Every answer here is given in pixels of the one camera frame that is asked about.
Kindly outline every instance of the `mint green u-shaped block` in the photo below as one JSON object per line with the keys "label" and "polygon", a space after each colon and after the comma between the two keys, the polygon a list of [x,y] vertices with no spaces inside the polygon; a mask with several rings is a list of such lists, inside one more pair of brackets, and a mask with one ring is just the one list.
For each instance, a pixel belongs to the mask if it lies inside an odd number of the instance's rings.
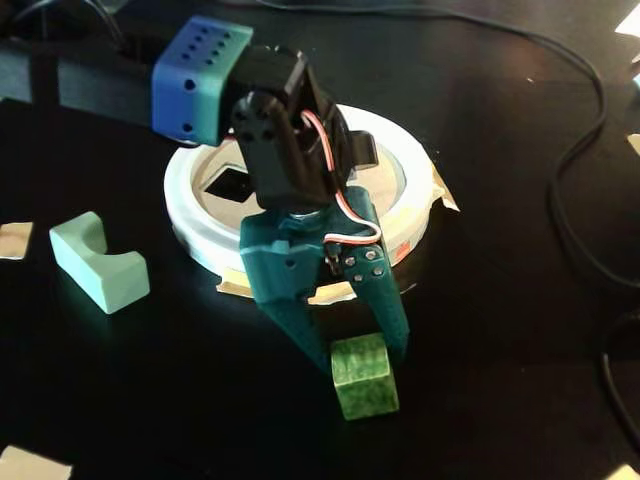
{"label": "mint green u-shaped block", "polygon": [[105,255],[102,220],[83,213],[49,230],[58,265],[98,304],[113,313],[147,295],[147,263],[138,252]]}

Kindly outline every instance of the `light green block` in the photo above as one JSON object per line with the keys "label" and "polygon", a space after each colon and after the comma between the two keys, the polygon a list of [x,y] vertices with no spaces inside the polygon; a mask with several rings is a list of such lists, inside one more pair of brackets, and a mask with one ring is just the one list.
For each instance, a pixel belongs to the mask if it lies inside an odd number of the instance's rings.
{"label": "light green block", "polygon": [[381,333],[331,344],[333,384],[347,420],[395,412],[396,382]]}
{"label": "light green block", "polygon": [[113,313],[149,293],[147,263],[138,252],[105,255],[102,220],[93,212],[49,231],[56,262],[105,311]]}

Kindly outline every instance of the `black square opening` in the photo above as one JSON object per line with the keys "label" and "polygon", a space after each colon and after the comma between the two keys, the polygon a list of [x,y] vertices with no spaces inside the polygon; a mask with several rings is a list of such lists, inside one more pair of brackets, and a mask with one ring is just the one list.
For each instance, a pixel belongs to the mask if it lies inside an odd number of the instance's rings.
{"label": "black square opening", "polygon": [[226,168],[205,192],[233,202],[244,203],[254,192],[248,173],[235,168]]}

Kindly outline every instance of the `blue 3d-printed part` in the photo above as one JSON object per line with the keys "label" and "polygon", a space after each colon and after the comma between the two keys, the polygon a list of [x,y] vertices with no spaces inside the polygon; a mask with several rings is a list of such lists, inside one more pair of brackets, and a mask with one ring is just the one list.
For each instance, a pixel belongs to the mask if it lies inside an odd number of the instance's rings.
{"label": "blue 3d-printed part", "polygon": [[219,145],[227,77],[253,29],[192,17],[158,59],[152,75],[152,127],[178,140]]}

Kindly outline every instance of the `black table surface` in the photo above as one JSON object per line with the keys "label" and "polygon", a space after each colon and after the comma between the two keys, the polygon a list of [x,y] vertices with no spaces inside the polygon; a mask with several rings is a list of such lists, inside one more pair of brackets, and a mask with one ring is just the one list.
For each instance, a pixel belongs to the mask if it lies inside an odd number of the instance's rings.
{"label": "black table surface", "polygon": [[[640,129],[614,33],[635,0],[443,2],[549,34],[601,70],[609,120],[567,175],[576,229],[607,264],[640,271]],[[462,213],[436,205],[397,269],[412,336],[399,414],[347,423],[331,382],[259,314],[215,292],[171,231],[172,147],[73,111],[0,103],[0,223],[34,221],[28,257],[0,263],[0,447],[72,464],[74,479],[580,478],[637,465],[593,367],[598,334],[636,306],[564,258],[545,207],[553,162],[595,115],[589,83],[530,42],[448,20],[304,15],[138,1],[123,15],[179,25],[194,11],[304,50],[340,103],[412,132]],[[48,229],[103,219],[112,252],[146,258],[151,294],[110,317],[55,264]],[[339,305],[320,315],[344,319]],[[633,359],[616,368],[640,414]]]}

